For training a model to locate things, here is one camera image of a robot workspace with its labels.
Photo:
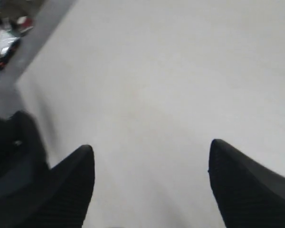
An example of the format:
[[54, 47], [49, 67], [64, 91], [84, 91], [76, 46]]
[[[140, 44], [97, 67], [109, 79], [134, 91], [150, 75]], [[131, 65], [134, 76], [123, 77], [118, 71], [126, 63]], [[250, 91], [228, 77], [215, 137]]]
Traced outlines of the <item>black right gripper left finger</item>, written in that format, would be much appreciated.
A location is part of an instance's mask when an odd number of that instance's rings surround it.
[[40, 179], [0, 199], [0, 228], [80, 228], [94, 184], [94, 151], [82, 145]]

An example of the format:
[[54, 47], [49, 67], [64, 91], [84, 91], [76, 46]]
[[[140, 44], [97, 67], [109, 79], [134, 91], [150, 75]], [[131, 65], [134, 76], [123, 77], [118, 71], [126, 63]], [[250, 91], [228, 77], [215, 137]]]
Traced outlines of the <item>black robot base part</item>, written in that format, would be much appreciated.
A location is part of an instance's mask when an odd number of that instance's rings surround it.
[[0, 198], [33, 183], [49, 170], [48, 156], [33, 116], [17, 111], [0, 117]]

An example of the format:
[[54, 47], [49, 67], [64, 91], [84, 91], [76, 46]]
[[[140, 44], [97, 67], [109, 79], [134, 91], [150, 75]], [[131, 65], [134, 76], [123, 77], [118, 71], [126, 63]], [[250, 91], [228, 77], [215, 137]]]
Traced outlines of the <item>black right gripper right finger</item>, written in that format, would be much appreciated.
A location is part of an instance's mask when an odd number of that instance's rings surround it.
[[227, 228], [285, 228], [285, 177], [221, 139], [211, 142], [208, 173]]

